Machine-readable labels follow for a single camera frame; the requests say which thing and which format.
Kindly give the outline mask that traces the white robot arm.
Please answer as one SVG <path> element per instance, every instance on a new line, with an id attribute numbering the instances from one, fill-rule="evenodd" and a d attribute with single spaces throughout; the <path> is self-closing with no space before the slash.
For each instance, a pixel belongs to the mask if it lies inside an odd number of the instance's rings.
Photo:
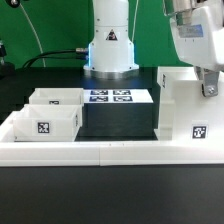
<path id="1" fill-rule="evenodd" d="M 128 0 L 92 0 L 94 38 L 87 48 L 84 72 L 119 79 L 136 71 L 134 44 L 128 36 Z M 195 68 L 206 97 L 218 94 L 224 71 L 224 0 L 163 0 L 176 53 Z"/>

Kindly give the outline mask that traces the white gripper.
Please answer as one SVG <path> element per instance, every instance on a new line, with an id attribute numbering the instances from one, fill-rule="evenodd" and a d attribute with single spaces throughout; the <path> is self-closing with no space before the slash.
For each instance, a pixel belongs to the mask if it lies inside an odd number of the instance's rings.
<path id="1" fill-rule="evenodd" d="M 179 60 L 198 66 L 204 97 L 217 96 L 215 71 L 224 71 L 224 0 L 163 0 L 163 12 Z"/>

